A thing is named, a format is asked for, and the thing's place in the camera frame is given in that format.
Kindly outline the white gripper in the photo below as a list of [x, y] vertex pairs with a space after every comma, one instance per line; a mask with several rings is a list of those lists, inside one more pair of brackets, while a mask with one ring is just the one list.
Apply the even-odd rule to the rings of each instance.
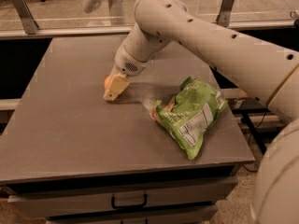
[[121, 45], [114, 58], [110, 84], [108, 89], [105, 89], [104, 98], [107, 101], [114, 101], [129, 86], [126, 76], [138, 76], [146, 68], [149, 59], [150, 56], [147, 53], [137, 49], [129, 51]]

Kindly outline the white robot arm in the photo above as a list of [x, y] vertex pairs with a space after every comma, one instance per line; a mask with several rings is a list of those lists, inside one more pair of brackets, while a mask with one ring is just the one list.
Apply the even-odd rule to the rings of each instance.
[[177, 0], [136, 0], [105, 98], [115, 100], [170, 41], [207, 63], [286, 122], [261, 160], [249, 224], [299, 224], [299, 53], [190, 15]]

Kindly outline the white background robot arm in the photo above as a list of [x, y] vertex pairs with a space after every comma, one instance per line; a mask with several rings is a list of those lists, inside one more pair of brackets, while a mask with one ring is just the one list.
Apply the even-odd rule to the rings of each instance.
[[125, 14], [124, 0], [84, 0], [83, 11], [87, 14], [93, 13], [98, 10], [103, 3], [107, 10], [107, 16], [109, 24], [111, 25], [125, 25], [127, 23], [127, 17]]

